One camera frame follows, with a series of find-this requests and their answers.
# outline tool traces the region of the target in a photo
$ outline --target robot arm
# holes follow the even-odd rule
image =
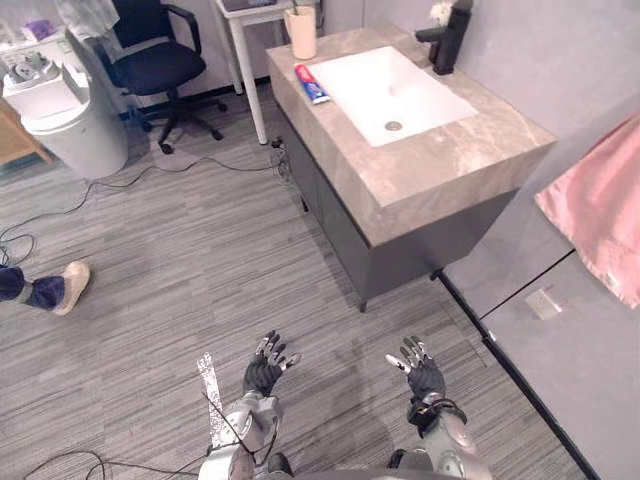
[[[298,363],[301,355],[283,355],[285,344],[269,332],[258,344],[244,374],[242,398],[225,412],[225,422],[200,467],[199,480],[254,480],[256,459],[266,459],[282,420],[282,410],[271,391],[282,373]]]
[[[386,358],[407,374],[413,392],[407,419],[418,427],[422,441],[415,452],[400,459],[397,467],[411,468],[411,461],[426,453],[433,471],[441,475],[491,480],[489,469],[476,455],[476,445],[466,426],[467,417],[455,402],[445,397],[444,377],[425,344],[417,337],[405,338],[404,344],[410,350],[400,348],[406,363],[392,355]]]

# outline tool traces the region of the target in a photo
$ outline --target baseboard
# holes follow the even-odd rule
[[[494,340],[493,334],[487,327],[480,321],[476,312],[471,308],[471,306],[467,303],[465,298],[462,296],[460,291],[456,288],[456,286],[451,282],[449,277],[444,273],[443,270],[439,270],[435,272],[432,276],[432,279],[439,279],[444,287],[447,289],[449,294],[453,297],[456,303],[460,306],[462,311],[467,315],[471,323],[478,329],[480,335],[482,336],[482,342],[489,349],[489,351],[496,358],[498,363],[506,370],[511,379],[518,385],[520,391],[527,397],[533,408],[536,409],[538,414],[544,419],[544,421],[549,425],[549,428],[553,431],[553,433],[558,437],[560,443],[567,449],[571,458],[576,462],[580,470],[585,474],[585,476],[589,480],[602,480],[600,476],[595,472],[593,467],[589,464],[586,458],[582,455],[578,447],[571,440],[567,432],[560,426],[556,418],[553,416],[551,411],[544,404],[542,399],[538,396],[538,394],[533,390],[529,382],[524,378],[524,375],[518,367],[509,359],[507,354],[502,350],[502,348],[497,344]]]
[[[260,77],[260,78],[256,78],[256,85],[265,85],[271,83],[271,77]],[[220,95],[225,95],[227,93],[231,93],[234,92],[234,88],[233,85],[226,85],[224,87],[220,87],[220,88],[214,88],[213,90],[207,90],[206,92],[200,92],[200,93],[195,93],[193,95],[188,95],[186,97],[181,97],[181,100],[184,103],[198,103],[198,102],[202,102],[204,100],[207,100],[209,98],[213,98],[213,97],[218,97]],[[166,109],[169,106],[169,102],[162,102],[162,103],[156,103],[155,105],[151,105],[149,107],[142,107],[140,108],[140,112],[143,114],[148,114],[148,113],[154,113],[154,112],[159,112],[162,111],[164,109]],[[127,119],[127,113],[123,112],[118,114],[118,116],[120,117],[121,120],[126,120]]]

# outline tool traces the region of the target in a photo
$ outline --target person's leg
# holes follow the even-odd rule
[[[43,277],[33,282],[33,292],[25,302],[43,310],[53,310],[64,298],[64,278],[60,275]]]
[[[31,295],[31,288],[20,268],[0,264],[0,301],[25,302]]]
[[[89,266],[72,262],[60,276],[43,277],[32,284],[19,267],[0,266],[0,301],[13,300],[66,315],[73,309],[89,282]]]

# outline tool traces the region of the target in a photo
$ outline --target cup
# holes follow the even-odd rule
[[[316,9],[298,7],[298,15],[290,8],[284,11],[284,24],[291,38],[293,56],[309,60],[316,56]]]

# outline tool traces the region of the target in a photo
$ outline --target beige shoe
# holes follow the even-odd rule
[[[56,315],[66,315],[75,307],[80,294],[89,283],[91,271],[84,262],[71,262],[62,273],[64,278],[64,297],[60,304],[53,309]]]

